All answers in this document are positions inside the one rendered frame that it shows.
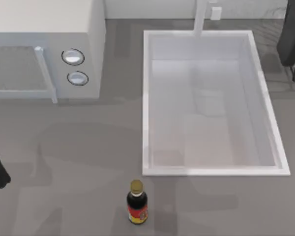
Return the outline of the pale microwave oven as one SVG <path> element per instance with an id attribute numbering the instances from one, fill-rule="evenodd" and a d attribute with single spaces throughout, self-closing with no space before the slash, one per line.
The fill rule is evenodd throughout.
<path id="1" fill-rule="evenodd" d="M 99 97 L 105 36 L 103 0 L 0 0 L 0 46 L 42 47 L 58 101 Z M 61 53 L 69 49 L 81 51 L 84 62 L 66 64 Z M 89 82 L 70 84 L 66 76 L 74 71 Z"/>

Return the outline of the white wall socket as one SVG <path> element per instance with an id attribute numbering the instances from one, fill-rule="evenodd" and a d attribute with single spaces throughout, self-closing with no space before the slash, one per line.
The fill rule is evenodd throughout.
<path id="1" fill-rule="evenodd" d="M 214 6 L 211 8 L 211 16 L 210 19 L 213 21 L 218 21 L 221 19 L 222 16 L 222 7 Z"/>

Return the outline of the white sink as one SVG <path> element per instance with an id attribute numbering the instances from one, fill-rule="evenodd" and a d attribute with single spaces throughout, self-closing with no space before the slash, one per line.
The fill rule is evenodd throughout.
<path id="1" fill-rule="evenodd" d="M 250 30 L 146 30 L 145 176 L 289 176 Z"/>

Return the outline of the tall white tap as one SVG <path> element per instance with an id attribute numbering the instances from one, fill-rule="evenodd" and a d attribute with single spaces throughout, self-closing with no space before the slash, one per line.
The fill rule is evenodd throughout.
<path id="1" fill-rule="evenodd" d="M 194 29 L 193 29 L 193 34 L 195 37 L 201 36 L 207 6 L 210 3 L 217 3 L 217 2 L 218 0 L 195 0 L 196 11 L 195 11 L 195 20 L 194 20 Z"/>

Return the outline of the microwave oven door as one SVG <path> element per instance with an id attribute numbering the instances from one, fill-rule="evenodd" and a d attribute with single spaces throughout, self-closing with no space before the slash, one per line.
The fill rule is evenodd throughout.
<path id="1" fill-rule="evenodd" d="M 0 99 L 48 99 L 34 47 L 0 46 Z"/>

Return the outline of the large round microwave knob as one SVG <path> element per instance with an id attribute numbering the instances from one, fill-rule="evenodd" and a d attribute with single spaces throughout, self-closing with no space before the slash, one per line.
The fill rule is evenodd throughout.
<path id="1" fill-rule="evenodd" d="M 61 53 L 61 59 L 68 65 L 78 66 L 84 62 L 85 56 L 78 49 L 69 49 Z"/>

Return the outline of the dark bottle with gold cap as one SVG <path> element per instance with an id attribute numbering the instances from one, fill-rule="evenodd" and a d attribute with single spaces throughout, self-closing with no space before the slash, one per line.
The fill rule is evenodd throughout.
<path id="1" fill-rule="evenodd" d="M 126 200 L 129 221 L 135 225 L 145 223 L 148 218 L 148 196 L 139 179 L 131 181 Z"/>

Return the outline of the small round microwave knob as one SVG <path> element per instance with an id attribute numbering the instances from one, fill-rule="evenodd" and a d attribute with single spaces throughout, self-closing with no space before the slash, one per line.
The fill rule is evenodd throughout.
<path id="1" fill-rule="evenodd" d="M 89 77 L 82 71 L 74 71 L 67 74 L 67 81 L 74 86 L 84 86 L 89 82 Z"/>

